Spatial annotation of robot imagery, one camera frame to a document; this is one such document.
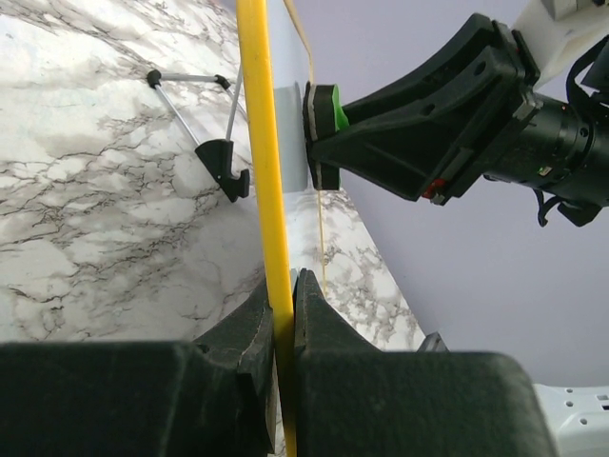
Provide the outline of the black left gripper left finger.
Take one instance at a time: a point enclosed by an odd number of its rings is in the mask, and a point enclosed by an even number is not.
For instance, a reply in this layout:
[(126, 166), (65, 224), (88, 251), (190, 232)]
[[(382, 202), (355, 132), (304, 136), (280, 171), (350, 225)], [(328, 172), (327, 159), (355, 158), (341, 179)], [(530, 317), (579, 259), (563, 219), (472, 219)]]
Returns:
[(265, 456), (275, 447), (265, 284), (194, 341), (5, 343), (5, 456)]

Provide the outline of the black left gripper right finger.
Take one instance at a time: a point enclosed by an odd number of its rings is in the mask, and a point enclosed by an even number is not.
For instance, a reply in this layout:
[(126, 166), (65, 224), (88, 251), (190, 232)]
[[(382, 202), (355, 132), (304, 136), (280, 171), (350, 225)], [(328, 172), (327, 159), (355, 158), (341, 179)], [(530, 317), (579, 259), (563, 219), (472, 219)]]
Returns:
[(301, 456), (553, 456), (532, 383), (493, 352), (384, 351), (325, 300), (294, 291)]

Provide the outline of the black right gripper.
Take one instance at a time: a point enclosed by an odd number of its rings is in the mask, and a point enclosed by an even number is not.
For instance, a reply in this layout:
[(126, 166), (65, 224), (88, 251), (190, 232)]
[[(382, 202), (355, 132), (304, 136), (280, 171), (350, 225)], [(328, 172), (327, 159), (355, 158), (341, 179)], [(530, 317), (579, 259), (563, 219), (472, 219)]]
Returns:
[(542, 96), (540, 108), (539, 77), (518, 31), (474, 13), (410, 73), (347, 105), (340, 97), (349, 126), (313, 158), (436, 205), (484, 175), (532, 189), (541, 227), (552, 208), (583, 227), (608, 207), (608, 38), (569, 70), (566, 102)]

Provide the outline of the yellow framed whiteboard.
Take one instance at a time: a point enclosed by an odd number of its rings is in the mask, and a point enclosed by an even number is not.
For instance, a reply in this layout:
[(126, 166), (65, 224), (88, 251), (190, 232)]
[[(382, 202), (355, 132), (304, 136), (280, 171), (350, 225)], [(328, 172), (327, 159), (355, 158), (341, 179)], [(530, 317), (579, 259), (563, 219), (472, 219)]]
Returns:
[(294, 2), (239, 1), (236, 14), (285, 453), (294, 456), (293, 291), (301, 268), (325, 276), (321, 199), (312, 186), (303, 123), (313, 59)]

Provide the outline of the green whiteboard eraser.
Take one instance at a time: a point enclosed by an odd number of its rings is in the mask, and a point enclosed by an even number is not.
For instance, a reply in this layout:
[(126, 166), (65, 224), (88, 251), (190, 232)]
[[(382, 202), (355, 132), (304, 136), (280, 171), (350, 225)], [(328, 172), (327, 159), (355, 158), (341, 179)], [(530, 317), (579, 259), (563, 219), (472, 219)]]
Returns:
[(339, 190), (340, 169), (313, 158), (313, 146), (349, 126), (337, 85), (307, 82), (303, 101), (305, 152), (315, 190)]

